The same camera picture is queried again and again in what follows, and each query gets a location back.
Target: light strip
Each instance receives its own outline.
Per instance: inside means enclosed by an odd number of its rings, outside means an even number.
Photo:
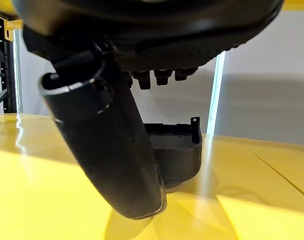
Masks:
[[[224,61],[225,61],[225,52],[222,52],[216,58],[211,104],[210,104],[210,111],[207,122],[207,131],[206,131],[207,134],[214,134],[214,130],[215,130],[216,114],[217,114],[218,100],[221,91]]]
[[[16,108],[17,113],[23,112],[23,104],[22,104],[22,89],[21,89],[21,61],[20,61],[20,38],[19,30],[14,30],[14,69],[15,69],[15,94],[16,94]]]

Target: yellow surface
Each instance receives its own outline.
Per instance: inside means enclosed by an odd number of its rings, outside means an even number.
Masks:
[[[0,0],[0,12],[8,15],[16,15],[16,11],[11,0]]]
[[[167,198],[164,213],[126,219],[49,117],[0,115],[0,240],[304,240],[304,147],[207,136],[199,174]]]

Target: yellow rack beam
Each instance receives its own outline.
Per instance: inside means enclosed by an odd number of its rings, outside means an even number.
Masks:
[[[286,0],[283,10],[304,10],[304,0]]]

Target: black plastic part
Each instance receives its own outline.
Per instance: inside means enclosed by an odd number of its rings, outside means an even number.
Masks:
[[[172,75],[173,70],[155,70],[156,83],[158,86],[168,84],[168,78]]]
[[[188,76],[193,75],[197,71],[198,67],[184,68],[175,70],[175,80],[184,81]]]
[[[176,0],[155,4],[114,0],[14,1],[24,23],[39,34],[53,37],[57,45],[86,49],[83,39],[104,39],[121,69],[137,72],[202,66],[259,34],[275,19],[282,3],[283,0]]]
[[[140,89],[147,90],[151,88],[150,71],[132,71],[131,75],[138,80]]]
[[[189,180],[198,173],[202,157],[199,117],[191,118],[191,125],[144,125],[166,188]]]
[[[102,99],[105,89],[90,90],[90,83],[70,86],[66,93],[65,87],[51,89],[52,80],[46,75],[40,90],[58,118],[56,124],[64,139],[96,189],[120,214],[140,219],[163,211],[166,196],[128,78],[128,73],[122,73],[108,106],[106,102],[91,104]]]

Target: black plastic housing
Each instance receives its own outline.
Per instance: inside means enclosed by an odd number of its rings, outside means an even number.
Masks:
[[[127,218],[141,219],[163,211],[162,178],[128,86],[128,73],[121,74],[113,89],[97,88],[96,80],[51,89],[50,76],[41,80],[41,93],[72,153],[101,195]]]
[[[166,188],[189,180],[198,173],[202,157],[199,117],[191,118],[191,125],[144,125]]]

